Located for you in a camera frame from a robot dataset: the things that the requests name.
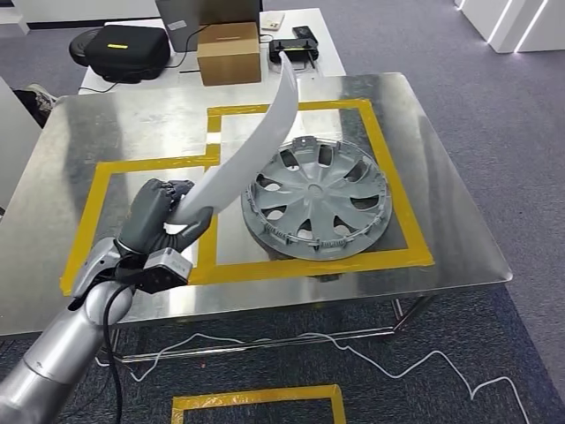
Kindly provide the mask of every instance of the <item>metal tabletop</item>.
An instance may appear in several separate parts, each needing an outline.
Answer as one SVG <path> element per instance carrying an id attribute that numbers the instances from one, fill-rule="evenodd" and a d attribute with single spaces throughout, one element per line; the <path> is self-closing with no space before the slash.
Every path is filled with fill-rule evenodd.
<path id="1" fill-rule="evenodd" d="M 369 99 L 434 263 L 336 272 L 327 278 L 187 285 L 155 295 L 138 292 L 123 322 L 431 295 L 511 279 L 505 258 L 403 75 L 302 78 L 299 85 L 301 102 Z M 269 103 L 276 88 L 275 83 L 176 87 L 59 101 L 0 223 L 0 336 L 41 331 L 69 303 L 60 288 L 60 278 L 97 163 L 203 155 L 211 142 L 220 143 L 223 161 L 253 131 L 260 115 L 225 116 L 220 133 L 210 134 L 208 108 Z M 301 111 L 289 137 L 304 134 L 354 141 L 373 154 L 364 123 L 354 109 Z M 198 179 L 203 172 L 198 167 L 112 175 L 95 238 L 113 235 L 148 178 Z M 269 261 L 269 256 L 248 234 L 241 207 L 239 200 L 235 201 L 219 216 L 216 262 Z M 402 248 L 404 243 L 398 223 L 391 222 L 376 248 Z M 198 248 L 185 254 L 195 260 Z"/>

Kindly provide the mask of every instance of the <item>black bag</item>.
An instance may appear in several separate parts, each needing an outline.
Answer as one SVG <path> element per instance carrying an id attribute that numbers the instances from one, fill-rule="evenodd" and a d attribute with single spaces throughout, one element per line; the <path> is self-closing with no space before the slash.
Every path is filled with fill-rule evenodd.
<path id="1" fill-rule="evenodd" d="M 93 71 L 109 82 L 154 80 L 170 58 L 167 33 L 147 26 L 108 25 L 84 50 Z"/>

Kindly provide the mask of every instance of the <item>yellow tape square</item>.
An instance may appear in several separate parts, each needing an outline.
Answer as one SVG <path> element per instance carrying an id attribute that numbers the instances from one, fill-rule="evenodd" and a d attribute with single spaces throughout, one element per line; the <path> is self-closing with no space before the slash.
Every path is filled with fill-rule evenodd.
<path id="1" fill-rule="evenodd" d="M 60 279 L 60 287 L 65 295 L 71 294 L 74 276 L 92 246 L 96 227 L 106 190 L 113 173 L 137 170 L 164 170 L 192 166 L 213 166 L 220 163 L 220 140 L 222 117 L 265 113 L 268 104 L 226 106 L 208 109 L 207 137 L 204 155 L 98 163 L 90 193 L 75 234 L 73 245 Z M 217 216 L 198 240 L 197 266 L 191 273 L 191 284 L 235 283 L 250 280 L 289 278 L 297 276 L 321 276 L 342 272 L 358 272 L 378 269 L 395 269 L 433 265 L 434 260 L 418 225 L 407 195 L 402 186 L 391 153 L 368 99 L 345 99 L 321 102 L 301 102 L 299 110 L 358 110 L 369 142 L 378 165 L 386 175 L 391 189 L 392 208 L 396 215 L 405 248 L 365 252 L 337 261 L 259 261 L 249 263 L 217 264 Z"/>
<path id="2" fill-rule="evenodd" d="M 345 424 L 343 398 L 337 384 L 173 397 L 170 424 L 184 424 L 184 411 L 195 409 L 327 398 L 331 401 L 334 424 Z"/>

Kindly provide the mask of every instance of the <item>gray carpet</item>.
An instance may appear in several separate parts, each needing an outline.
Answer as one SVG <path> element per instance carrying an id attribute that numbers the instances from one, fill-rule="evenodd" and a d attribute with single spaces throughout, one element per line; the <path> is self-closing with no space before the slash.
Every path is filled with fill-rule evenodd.
<path id="1" fill-rule="evenodd" d="M 382 326 L 392 319 L 390 304 L 364 302 L 306 310 L 250 313 L 225 320 L 127 330 L 119 349 L 155 352 L 201 331 L 220 337 L 254 340 L 290 337 L 304 331 L 332 332 Z M 195 340 L 191 346 L 210 345 Z M 503 288 L 441 297 L 406 333 L 388 341 L 350 342 L 359 352 L 392 373 L 439 349 L 447 354 L 472 388 L 501 375 L 512 379 L 532 423 L 563 424 L 565 405 Z M 13 366 L 26 342 L 17 342 L 0 377 Z M 141 366 L 137 375 L 146 370 Z M 67 417 L 107 381 L 107 369 L 92 367 L 63 415 L 63 422 L 112 422 L 112 383 L 80 413 Z M 505 382 L 482 389 L 471 401 L 463 383 L 446 362 L 434 357 L 402 380 L 392 381 L 376 368 L 330 344 L 284 347 L 192 360 L 165 360 L 142 383 L 124 370 L 123 423 L 170 421 L 173 396 L 338 384 L 349 423 L 522 423 L 511 387 Z M 216 408 L 186 414 L 191 423 L 332 422 L 328 403 L 287 402 Z"/>

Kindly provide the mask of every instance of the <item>gray robotic glove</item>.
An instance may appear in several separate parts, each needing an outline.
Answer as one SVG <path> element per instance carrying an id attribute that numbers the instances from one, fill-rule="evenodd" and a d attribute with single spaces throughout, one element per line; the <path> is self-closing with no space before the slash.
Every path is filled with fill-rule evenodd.
<path id="1" fill-rule="evenodd" d="M 117 237 L 118 245 L 134 254 L 151 254 L 165 247 L 177 252 L 190 246 L 209 226 L 213 208 L 202 208 L 178 234 L 167 234 L 164 224 L 177 208 L 183 195 L 189 193 L 191 181 L 164 182 L 152 178 L 145 183 L 134 202 Z"/>

